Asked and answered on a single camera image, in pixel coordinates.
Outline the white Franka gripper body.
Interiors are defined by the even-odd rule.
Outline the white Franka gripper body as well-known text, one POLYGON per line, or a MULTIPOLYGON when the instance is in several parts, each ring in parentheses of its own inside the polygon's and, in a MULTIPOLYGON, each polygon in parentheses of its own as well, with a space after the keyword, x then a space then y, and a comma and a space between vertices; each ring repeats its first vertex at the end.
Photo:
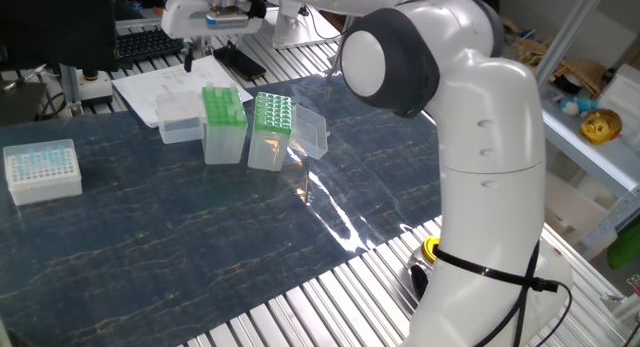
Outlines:
POLYGON ((256 33, 265 17, 265 0, 166 0, 161 19, 171 38, 256 33))

